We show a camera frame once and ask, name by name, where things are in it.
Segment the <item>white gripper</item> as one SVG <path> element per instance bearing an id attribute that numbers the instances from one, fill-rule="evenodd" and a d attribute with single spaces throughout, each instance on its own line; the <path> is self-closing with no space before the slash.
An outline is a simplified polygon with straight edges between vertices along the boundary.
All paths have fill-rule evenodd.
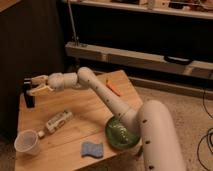
<path id="1" fill-rule="evenodd" d="M 54 91 L 62 91 L 67 88 L 73 88 L 77 82 L 78 77 L 76 73 L 53 73 L 49 77 L 47 75 L 40 75 L 31 79 L 33 85 L 40 85 L 27 91 L 30 96 L 41 96 Z"/>

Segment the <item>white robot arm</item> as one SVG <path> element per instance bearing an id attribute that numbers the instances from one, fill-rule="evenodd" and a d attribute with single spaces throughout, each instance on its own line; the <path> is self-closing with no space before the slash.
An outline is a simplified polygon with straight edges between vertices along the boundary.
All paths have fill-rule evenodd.
<path id="1" fill-rule="evenodd" d="M 88 67 L 73 73 L 37 76 L 32 83 L 36 88 L 27 91 L 31 96 L 68 88 L 91 88 L 128 131 L 142 138 L 146 171 L 186 171 L 172 115 L 162 102 L 149 100 L 134 110 Z"/>

